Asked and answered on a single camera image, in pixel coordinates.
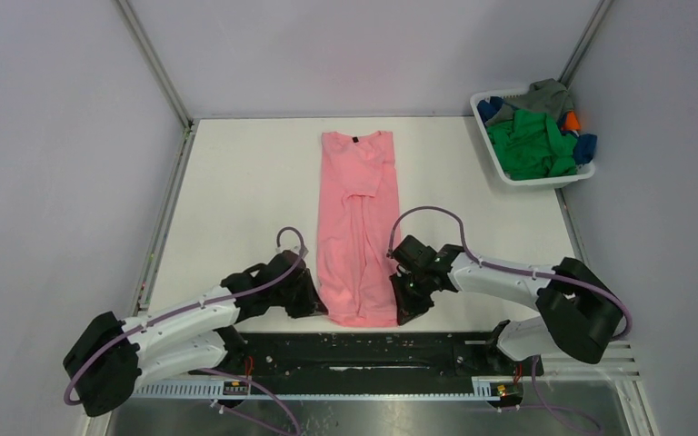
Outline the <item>pink t-shirt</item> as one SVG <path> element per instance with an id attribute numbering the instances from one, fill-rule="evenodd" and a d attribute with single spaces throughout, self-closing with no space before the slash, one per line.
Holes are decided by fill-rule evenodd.
<path id="1" fill-rule="evenodd" d="M 318 295 L 332 322 L 346 327 L 397 325 L 390 282 L 400 240 L 394 136 L 338 132 L 321 137 L 316 274 Z"/>

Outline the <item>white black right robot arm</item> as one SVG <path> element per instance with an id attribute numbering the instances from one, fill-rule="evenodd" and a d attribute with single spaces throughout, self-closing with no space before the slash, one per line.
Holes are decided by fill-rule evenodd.
<path id="1" fill-rule="evenodd" d="M 592 272 L 574 258 L 532 266 L 480 257 L 460 245 L 440 250 L 406 236 L 389 253 L 396 318 L 404 325 L 434 306 L 434 292 L 480 293 L 537 311 L 525 321 L 500 322 L 484 351 L 490 370 L 506 374 L 520 361 L 560 351 L 597 364 L 626 314 Z"/>

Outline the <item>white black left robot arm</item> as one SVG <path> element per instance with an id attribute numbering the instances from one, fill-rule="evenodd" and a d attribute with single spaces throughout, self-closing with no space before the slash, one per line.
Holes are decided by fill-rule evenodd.
<path id="1" fill-rule="evenodd" d="M 71 380 L 64 400 L 97 417 L 141 387 L 183 372 L 214 367 L 237 372 L 246 351 L 235 325 L 272 307 L 284 308 L 294 319 L 327 312 L 305 261 L 291 250 L 153 314 L 119 320 L 112 312 L 101 313 L 63 359 Z"/>

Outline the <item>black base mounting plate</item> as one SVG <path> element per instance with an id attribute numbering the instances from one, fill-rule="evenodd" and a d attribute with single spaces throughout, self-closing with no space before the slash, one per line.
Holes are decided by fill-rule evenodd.
<path id="1" fill-rule="evenodd" d="M 228 334 L 220 372 L 272 379 L 422 382 L 466 377 L 514 380 L 532 361 L 513 362 L 488 347 L 486 332 L 359 332 Z"/>

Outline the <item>green t-shirt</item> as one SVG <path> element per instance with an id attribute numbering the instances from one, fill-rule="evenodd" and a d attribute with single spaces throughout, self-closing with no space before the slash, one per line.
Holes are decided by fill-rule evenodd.
<path id="1" fill-rule="evenodd" d="M 564 134 L 548 114 L 518 110 L 514 118 L 486 128 L 503 172 L 514 181 L 577 173 L 577 137 Z"/>

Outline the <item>white laundry basket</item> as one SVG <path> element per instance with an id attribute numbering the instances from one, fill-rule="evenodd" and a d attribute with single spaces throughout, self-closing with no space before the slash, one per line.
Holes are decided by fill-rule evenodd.
<path id="1" fill-rule="evenodd" d="M 567 127 L 572 112 L 555 119 L 544 110 L 512 104 L 528 89 L 483 91 L 470 97 L 478 134 L 499 183 L 515 191 L 560 189 L 590 179 L 597 137 Z"/>

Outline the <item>blue garment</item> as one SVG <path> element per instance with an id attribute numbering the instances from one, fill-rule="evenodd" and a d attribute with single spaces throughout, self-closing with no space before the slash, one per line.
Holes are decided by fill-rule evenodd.
<path id="1" fill-rule="evenodd" d="M 580 134 L 573 149 L 573 159 L 577 165 L 586 165 L 593 161 L 598 137 L 595 134 Z"/>

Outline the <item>orange garment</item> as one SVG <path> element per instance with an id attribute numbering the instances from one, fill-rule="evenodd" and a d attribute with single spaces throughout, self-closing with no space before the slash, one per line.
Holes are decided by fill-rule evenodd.
<path id="1" fill-rule="evenodd" d="M 563 131 L 579 132 L 582 127 L 574 111 L 566 112 L 560 122 Z"/>

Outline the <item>grey t-shirt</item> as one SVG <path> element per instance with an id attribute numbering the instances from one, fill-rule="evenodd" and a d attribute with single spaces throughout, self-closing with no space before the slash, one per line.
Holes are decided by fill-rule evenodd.
<path id="1" fill-rule="evenodd" d="M 511 120 L 517 110 L 545 113 L 558 121 L 563 115 L 574 110 L 574 104 L 568 88 L 549 78 L 530 84 L 529 90 L 525 94 L 504 98 L 504 103 L 496 115 L 496 120 Z"/>

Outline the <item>aluminium frame rails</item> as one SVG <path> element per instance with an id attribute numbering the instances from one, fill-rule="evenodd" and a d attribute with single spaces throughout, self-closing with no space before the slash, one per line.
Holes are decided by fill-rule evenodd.
<path id="1" fill-rule="evenodd" d="M 151 308 L 157 266 L 172 220 L 180 166 L 185 161 L 191 121 L 149 39 L 140 17 L 129 1 L 108 2 L 118 32 L 115 48 L 119 60 L 108 63 L 122 85 L 117 95 L 124 111 L 117 120 L 122 129 L 114 162 L 125 168 L 126 178 L 115 189 L 133 189 L 126 210 L 133 225 L 134 242 L 127 269 L 124 316 Z"/>

